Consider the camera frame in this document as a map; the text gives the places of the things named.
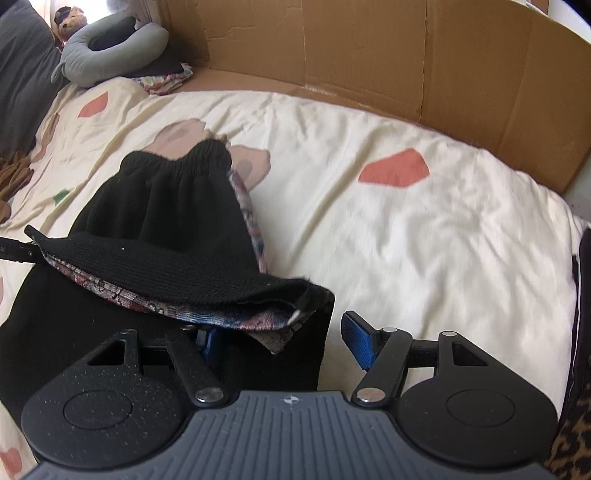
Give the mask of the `black knit garment floral lining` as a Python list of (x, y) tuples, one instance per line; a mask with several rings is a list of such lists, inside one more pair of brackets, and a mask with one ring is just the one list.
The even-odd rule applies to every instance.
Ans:
[(206, 361), (225, 384), (317, 388), (334, 295), (266, 271), (249, 194), (222, 142), (173, 161), (134, 151), (67, 236), (25, 232), (46, 263), (29, 264), (1, 327), (1, 401), (12, 417), (125, 329), (204, 327)]

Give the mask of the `brown cloth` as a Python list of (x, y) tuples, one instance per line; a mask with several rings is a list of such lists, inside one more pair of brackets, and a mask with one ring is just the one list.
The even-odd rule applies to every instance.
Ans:
[(1, 223), (11, 215), (9, 201), (31, 180), (33, 170), (30, 168), (30, 156), (16, 152), (11, 157), (1, 159), (0, 171), (0, 217)]

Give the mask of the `leopard print garment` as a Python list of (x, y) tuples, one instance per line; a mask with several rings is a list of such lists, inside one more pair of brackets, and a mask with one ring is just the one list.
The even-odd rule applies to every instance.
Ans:
[(573, 258), (577, 307), (572, 360), (557, 436), (545, 467), (559, 479), (590, 478), (590, 229)]

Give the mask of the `cream bear print bedsheet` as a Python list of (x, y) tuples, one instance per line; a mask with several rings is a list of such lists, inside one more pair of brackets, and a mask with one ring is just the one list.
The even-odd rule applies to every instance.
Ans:
[(318, 386), (244, 390), (189, 414), (139, 463), (71, 470), (42, 460), (1, 401), (5, 479), (545, 479), (526, 466), (453, 466), (403, 437), (386, 411), (353, 405), (365, 372), (342, 315), (418, 340), (455, 331), (543, 392), (560, 420), (588, 224), (486, 150), (399, 120), (263, 92), (148, 95), (122, 78), (57, 94), (35, 135), (33, 175), (1, 237), (67, 236), (122, 160), (168, 160), (222, 142), (249, 194), (266, 271), (332, 292)]

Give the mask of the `grey neck pillow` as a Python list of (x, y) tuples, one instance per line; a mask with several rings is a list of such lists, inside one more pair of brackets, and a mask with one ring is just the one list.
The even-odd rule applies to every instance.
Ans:
[(164, 52), (169, 34), (166, 29), (152, 22), (108, 48), (90, 48), (90, 44), (97, 38), (112, 33), (127, 20), (133, 20), (133, 17), (121, 11), (79, 29), (66, 41), (50, 81), (56, 83), (64, 77), (79, 87), (89, 88), (129, 74), (155, 61)]

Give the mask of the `dark grey pillow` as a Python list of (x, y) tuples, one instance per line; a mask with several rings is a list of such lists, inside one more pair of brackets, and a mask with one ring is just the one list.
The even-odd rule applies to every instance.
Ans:
[(51, 75), (61, 52), (28, 1), (1, 3), (1, 156), (27, 153), (63, 87)]

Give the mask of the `floral cloth under pillow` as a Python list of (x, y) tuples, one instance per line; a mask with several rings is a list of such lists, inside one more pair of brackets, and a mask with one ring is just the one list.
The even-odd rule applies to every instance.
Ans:
[(133, 78), (148, 95), (167, 95), (179, 88), (193, 75), (192, 67), (187, 63), (181, 63), (180, 73), (172, 73), (156, 76), (144, 76)]

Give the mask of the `small plush toy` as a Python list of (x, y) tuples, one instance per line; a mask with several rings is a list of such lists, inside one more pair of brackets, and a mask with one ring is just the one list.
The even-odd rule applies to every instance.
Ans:
[(53, 23), (58, 39), (66, 42), (87, 25), (87, 18), (80, 8), (64, 6), (56, 10)]

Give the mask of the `brown cardboard sheet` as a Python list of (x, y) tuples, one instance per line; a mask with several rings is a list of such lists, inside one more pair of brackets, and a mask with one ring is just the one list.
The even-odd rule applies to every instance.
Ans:
[(405, 119), (564, 192), (590, 154), (590, 46), (515, 1), (162, 1), (193, 90)]

